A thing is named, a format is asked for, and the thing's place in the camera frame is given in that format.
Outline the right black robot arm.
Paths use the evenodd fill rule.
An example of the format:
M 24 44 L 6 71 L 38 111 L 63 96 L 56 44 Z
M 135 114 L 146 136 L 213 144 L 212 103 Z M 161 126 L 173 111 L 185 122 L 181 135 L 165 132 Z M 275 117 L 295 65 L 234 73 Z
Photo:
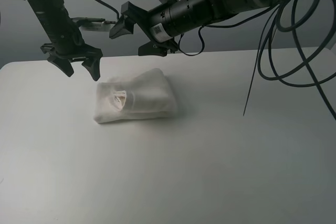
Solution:
M 138 48 L 140 56 L 165 57 L 178 51 L 176 36 L 197 27 L 222 22 L 239 13 L 273 7 L 280 0 L 159 0 L 160 5 L 146 11 L 130 2 L 121 7 L 121 16 L 110 29 L 109 37 L 133 33 L 138 25 L 150 40 Z

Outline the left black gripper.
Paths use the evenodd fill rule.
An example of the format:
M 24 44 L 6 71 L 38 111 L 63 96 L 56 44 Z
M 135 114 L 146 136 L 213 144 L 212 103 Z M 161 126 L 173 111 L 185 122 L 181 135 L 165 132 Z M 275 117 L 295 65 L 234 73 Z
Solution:
M 43 44 L 41 51 L 50 56 L 47 61 L 66 76 L 71 77 L 74 69 L 68 59 L 84 57 L 82 66 L 90 73 L 94 81 L 100 79 L 101 49 L 87 45 L 73 19 L 40 19 L 50 43 Z

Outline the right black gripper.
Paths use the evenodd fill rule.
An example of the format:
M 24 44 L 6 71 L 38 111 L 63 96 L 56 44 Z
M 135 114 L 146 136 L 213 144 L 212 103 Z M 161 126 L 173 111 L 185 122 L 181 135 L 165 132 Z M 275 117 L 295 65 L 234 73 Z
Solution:
M 178 51 L 174 37 L 164 26 L 165 22 L 166 11 L 147 12 L 131 2 L 126 2 L 121 6 L 120 18 L 109 31 L 109 38 L 132 35 L 134 25 L 137 24 L 150 40 L 138 48 L 138 55 L 165 57 L 167 51 Z

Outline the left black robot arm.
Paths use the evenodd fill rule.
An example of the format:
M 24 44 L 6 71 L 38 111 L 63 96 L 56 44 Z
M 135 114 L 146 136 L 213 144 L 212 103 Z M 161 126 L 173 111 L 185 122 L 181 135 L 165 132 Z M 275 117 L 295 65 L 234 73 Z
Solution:
M 50 43 L 41 50 L 48 54 L 48 62 L 66 76 L 74 73 L 72 63 L 80 61 L 94 81 L 100 78 L 101 49 L 85 43 L 79 30 L 82 20 L 73 21 L 64 6 L 64 0 L 26 0 L 47 34 Z

